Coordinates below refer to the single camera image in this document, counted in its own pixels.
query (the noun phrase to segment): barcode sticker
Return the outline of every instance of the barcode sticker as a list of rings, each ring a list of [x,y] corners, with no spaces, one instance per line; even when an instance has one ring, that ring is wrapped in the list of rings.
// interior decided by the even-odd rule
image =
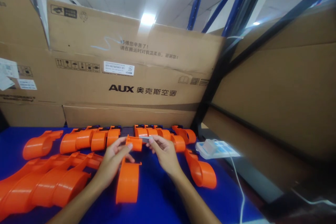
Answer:
[[[35,85],[34,80],[18,79],[17,81],[18,81],[21,89],[37,90],[37,87]]]
[[[104,72],[133,76],[134,69],[135,67],[133,65],[104,61]]]
[[[0,58],[0,72],[8,77],[19,79],[18,66],[15,61]]]

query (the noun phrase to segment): white cable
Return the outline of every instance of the white cable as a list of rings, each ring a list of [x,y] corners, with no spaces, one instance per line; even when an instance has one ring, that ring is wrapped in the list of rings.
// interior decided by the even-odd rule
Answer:
[[[230,154],[229,151],[226,151],[226,152],[230,155],[230,158],[231,158],[231,161],[232,161],[232,165],[233,165],[233,169],[235,170],[234,172],[236,174],[236,178],[237,178],[237,181],[238,181],[238,185],[239,185],[241,194],[243,196],[243,201],[241,202],[242,206],[240,207],[240,218],[239,218],[239,224],[242,224],[243,223],[243,210],[244,210],[244,205],[245,205],[245,196],[244,196],[244,192],[243,192],[242,186],[240,185],[240,181],[239,181],[239,178],[238,178],[238,174],[237,174],[237,170],[236,170],[233,158],[232,158],[232,156],[231,156],[231,154]]]
[[[332,203],[331,201],[329,200],[320,200],[320,201],[308,201],[306,200],[305,198],[303,198],[297,191],[295,191],[293,188],[292,188],[292,191],[297,195],[299,196],[303,201],[307,202],[308,204],[310,205],[317,205],[317,204],[321,204],[321,203],[324,203],[324,204],[327,204],[329,206],[332,206],[332,207],[336,207],[336,204],[335,203]]]

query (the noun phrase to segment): ceiling light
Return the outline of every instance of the ceiling light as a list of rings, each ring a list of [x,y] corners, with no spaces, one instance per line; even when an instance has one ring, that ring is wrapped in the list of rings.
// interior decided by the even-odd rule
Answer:
[[[141,18],[141,24],[145,26],[152,26],[155,23],[155,15],[144,13]]]

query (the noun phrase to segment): blue tabletop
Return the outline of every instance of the blue tabletop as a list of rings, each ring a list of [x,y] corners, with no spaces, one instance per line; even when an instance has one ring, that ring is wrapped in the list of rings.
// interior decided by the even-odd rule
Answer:
[[[0,180],[18,171],[26,161],[22,157],[25,143],[32,137],[40,136],[46,130],[64,130],[64,134],[71,132],[71,128],[23,128],[10,127],[0,134]],[[54,142],[50,154],[59,153],[61,139]],[[181,199],[174,184],[160,167],[155,154],[147,147],[142,152],[132,152],[136,162],[142,162],[139,174],[138,201],[135,204],[116,205],[116,179],[101,194],[83,217],[81,223],[189,223]],[[217,163],[216,160],[204,160],[213,167],[217,186],[215,189],[200,188],[191,178],[187,161],[183,154],[177,154],[180,165],[205,203],[218,219],[225,224],[239,223],[242,195],[239,187]],[[10,215],[2,223],[46,223],[60,210],[59,207],[36,207],[29,213]],[[258,209],[246,199],[243,222],[263,219]]]

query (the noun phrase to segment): white paper label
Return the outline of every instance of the white paper label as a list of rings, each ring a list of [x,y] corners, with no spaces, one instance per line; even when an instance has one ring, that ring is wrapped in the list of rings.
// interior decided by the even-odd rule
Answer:
[[[13,85],[14,82],[12,82],[4,73],[0,72],[0,89],[4,91]]]
[[[0,58],[0,71],[8,77],[19,78],[18,66],[15,61]]]
[[[134,66],[104,61],[104,72],[115,74],[134,75]]]
[[[17,81],[21,89],[37,90],[34,80],[18,79]]]

